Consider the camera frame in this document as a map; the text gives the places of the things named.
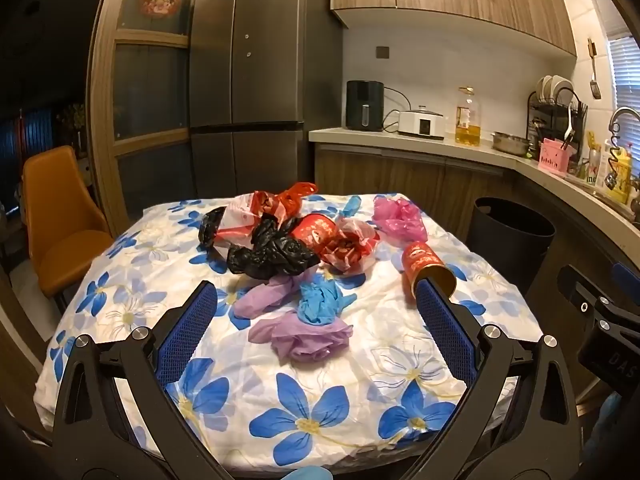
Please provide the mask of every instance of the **orange chair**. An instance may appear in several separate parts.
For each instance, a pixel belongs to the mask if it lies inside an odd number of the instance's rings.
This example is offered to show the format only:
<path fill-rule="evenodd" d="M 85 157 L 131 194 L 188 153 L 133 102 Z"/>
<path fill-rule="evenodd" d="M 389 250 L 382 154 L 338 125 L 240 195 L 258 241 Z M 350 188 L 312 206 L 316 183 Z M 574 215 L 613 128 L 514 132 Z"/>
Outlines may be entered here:
<path fill-rule="evenodd" d="M 32 156 L 22 170 L 29 256 L 40 289 L 66 308 L 62 292 L 113 244 L 69 146 Z"/>

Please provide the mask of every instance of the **refrigerator door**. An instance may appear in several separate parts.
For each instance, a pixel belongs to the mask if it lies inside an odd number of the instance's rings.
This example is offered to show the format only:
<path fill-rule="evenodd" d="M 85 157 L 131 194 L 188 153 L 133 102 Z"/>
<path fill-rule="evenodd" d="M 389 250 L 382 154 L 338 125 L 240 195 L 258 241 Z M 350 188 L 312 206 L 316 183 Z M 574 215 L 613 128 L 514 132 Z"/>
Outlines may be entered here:
<path fill-rule="evenodd" d="M 234 124 L 302 122 L 299 0 L 236 0 Z"/>
<path fill-rule="evenodd" d="M 254 190 L 279 193 L 308 180 L 308 139 L 301 130 L 235 132 L 238 194 Z"/>
<path fill-rule="evenodd" d="M 236 196 L 236 167 L 231 132 L 191 136 L 193 173 L 199 198 Z"/>
<path fill-rule="evenodd" d="M 190 125 L 231 124 L 235 0 L 195 0 L 189 66 Z"/>

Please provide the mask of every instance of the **trash can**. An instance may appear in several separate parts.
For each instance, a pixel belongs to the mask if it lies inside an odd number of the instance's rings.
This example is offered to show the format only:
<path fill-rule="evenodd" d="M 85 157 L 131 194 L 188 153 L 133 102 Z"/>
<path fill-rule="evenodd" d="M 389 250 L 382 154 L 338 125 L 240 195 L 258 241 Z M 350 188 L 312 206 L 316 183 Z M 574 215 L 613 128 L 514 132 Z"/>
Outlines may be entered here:
<path fill-rule="evenodd" d="M 476 200 L 466 246 L 482 256 L 524 296 L 556 235 L 540 213 L 502 198 Z"/>

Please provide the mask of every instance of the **kitchen counter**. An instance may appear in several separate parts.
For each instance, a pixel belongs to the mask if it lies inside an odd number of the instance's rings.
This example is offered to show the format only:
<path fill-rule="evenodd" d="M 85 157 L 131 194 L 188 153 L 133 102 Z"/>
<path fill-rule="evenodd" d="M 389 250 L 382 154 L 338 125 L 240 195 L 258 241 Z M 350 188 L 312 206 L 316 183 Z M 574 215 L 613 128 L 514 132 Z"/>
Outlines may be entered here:
<path fill-rule="evenodd" d="M 498 168 L 513 170 L 542 186 L 572 209 L 584 216 L 607 236 L 640 268 L 640 232 L 618 213 L 589 193 L 551 173 L 538 169 L 538 163 L 493 150 L 489 145 L 463 146 L 453 138 L 443 141 L 423 140 L 386 132 L 357 132 L 345 128 L 329 128 L 309 132 L 309 141 L 322 144 L 343 144 L 364 148 L 364 153 L 386 150 L 424 153 L 468 160 Z"/>

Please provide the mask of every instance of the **pink utensil holder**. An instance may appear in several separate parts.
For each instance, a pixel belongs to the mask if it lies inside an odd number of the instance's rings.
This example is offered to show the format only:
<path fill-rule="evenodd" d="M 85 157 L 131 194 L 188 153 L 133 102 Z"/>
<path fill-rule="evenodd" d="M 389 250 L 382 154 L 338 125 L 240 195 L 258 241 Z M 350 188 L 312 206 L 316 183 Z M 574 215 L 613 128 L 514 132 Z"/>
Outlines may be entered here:
<path fill-rule="evenodd" d="M 575 148 L 569 145 L 563 150 L 560 140 L 545 139 L 545 142 L 540 146 L 538 167 L 557 176 L 565 176 L 569 158 L 575 152 Z"/>

